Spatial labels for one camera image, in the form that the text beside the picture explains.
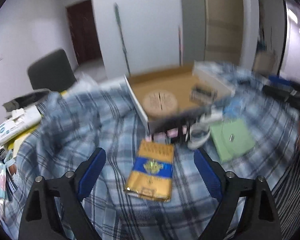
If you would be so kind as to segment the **gold refrigerator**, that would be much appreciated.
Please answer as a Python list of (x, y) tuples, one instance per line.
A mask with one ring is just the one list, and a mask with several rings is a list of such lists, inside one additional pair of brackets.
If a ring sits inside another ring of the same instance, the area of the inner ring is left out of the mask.
[(251, 70), (258, 25), (258, 0), (181, 0), (183, 62), (222, 61)]

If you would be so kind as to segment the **green snap pouch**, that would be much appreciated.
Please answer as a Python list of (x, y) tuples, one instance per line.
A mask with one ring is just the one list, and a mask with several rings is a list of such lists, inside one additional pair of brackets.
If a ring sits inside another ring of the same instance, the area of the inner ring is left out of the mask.
[(238, 158), (255, 146), (242, 119), (222, 121), (210, 126), (210, 135), (222, 163)]

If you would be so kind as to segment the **blue tissue packet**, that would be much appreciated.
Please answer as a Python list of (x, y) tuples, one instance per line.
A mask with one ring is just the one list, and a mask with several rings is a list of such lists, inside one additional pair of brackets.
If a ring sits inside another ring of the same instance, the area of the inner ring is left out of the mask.
[(243, 111), (243, 103), (239, 99), (232, 100), (223, 110), (223, 118), (225, 120), (237, 119)]

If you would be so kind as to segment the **white blue medicine box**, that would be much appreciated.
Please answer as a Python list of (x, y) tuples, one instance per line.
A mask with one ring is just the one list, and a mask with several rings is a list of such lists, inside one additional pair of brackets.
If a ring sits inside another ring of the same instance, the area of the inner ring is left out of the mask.
[(37, 125), (42, 119), (39, 115), (22, 115), (17, 119), (8, 119), (0, 125), (0, 146), (6, 144), (20, 133)]

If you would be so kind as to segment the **round wooden coaster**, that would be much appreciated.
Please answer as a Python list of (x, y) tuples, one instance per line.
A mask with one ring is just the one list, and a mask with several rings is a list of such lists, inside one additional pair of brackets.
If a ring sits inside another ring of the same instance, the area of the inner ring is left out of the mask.
[(142, 100), (145, 113), (153, 118), (160, 119), (176, 114), (179, 109), (175, 95), (167, 90), (153, 90), (146, 94)]

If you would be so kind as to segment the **black hair clip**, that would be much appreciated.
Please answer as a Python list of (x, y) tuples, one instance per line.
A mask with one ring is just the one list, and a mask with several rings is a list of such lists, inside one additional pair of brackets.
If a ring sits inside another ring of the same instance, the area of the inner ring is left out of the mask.
[(190, 127), (202, 115), (210, 114), (211, 106), (192, 108), (179, 114), (159, 119), (148, 124), (148, 133), (154, 138), (155, 134), (163, 133), (172, 144), (185, 144), (190, 139)]

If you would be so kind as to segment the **dark grey chair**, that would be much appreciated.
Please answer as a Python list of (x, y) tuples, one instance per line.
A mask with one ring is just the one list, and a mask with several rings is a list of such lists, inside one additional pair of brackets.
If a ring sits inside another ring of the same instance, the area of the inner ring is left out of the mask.
[(63, 92), (77, 81), (63, 49), (55, 50), (31, 64), (27, 74), (34, 90)]

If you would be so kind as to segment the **clear plastic bag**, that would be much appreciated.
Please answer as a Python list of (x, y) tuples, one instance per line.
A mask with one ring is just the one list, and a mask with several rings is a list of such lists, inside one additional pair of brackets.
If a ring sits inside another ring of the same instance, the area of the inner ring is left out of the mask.
[(88, 92), (98, 87), (98, 83), (88, 74), (81, 73), (76, 78), (76, 83), (71, 87), (73, 93)]

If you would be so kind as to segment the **blue plaid shirt cloth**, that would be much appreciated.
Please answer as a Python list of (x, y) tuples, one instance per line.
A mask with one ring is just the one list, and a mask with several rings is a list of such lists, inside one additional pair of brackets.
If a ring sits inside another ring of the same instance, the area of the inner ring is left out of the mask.
[[(256, 144), (238, 159), (224, 163), (240, 177), (264, 176), (272, 190), (282, 237), (300, 226), (300, 152), (296, 110), (263, 95), (263, 78), (231, 64), (207, 66), (233, 85), (237, 115)], [(41, 104), (44, 117), (22, 143), (17, 157), (17, 190), (5, 205), (4, 221), (17, 239), (27, 195), (37, 176), (59, 178), (87, 160), (95, 148), (106, 152), (106, 164), (83, 207), (103, 239), (197, 239), (207, 226), (217, 200), (210, 194), (193, 161), (193, 152), (176, 146), (172, 198), (167, 203), (125, 194), (145, 128), (128, 91), (96, 90), (67, 98), (51, 93)]]

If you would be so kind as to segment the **shallow cardboard box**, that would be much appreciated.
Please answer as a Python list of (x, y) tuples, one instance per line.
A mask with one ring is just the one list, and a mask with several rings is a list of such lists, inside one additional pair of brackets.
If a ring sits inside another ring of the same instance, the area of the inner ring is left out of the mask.
[(200, 115), (203, 105), (197, 99), (191, 99), (195, 87), (215, 92), (215, 101), (234, 96), (234, 86), (216, 73), (219, 68), (215, 62), (196, 61), (125, 77), (130, 97), (146, 131), (158, 133), (169, 122), (186, 122)]

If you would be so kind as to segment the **white charger with cable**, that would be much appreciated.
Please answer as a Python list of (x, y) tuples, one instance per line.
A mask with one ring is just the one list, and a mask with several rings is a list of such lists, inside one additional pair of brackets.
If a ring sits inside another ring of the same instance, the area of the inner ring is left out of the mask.
[(196, 150), (202, 147), (210, 138), (210, 126), (223, 120), (222, 111), (211, 111), (210, 114), (203, 114), (199, 120), (190, 127), (187, 147)]

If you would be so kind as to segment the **dark brown door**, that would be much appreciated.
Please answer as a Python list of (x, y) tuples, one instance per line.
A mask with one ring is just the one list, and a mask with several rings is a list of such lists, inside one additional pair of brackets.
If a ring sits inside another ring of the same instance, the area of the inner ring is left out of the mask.
[(72, 44), (78, 65), (102, 57), (91, 0), (66, 8)]

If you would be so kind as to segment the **gold blue cigarette carton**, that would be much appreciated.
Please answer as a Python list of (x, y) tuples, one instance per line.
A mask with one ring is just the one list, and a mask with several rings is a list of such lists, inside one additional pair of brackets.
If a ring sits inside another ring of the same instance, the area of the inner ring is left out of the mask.
[(143, 140), (125, 184), (125, 193), (169, 202), (172, 195), (174, 146)]

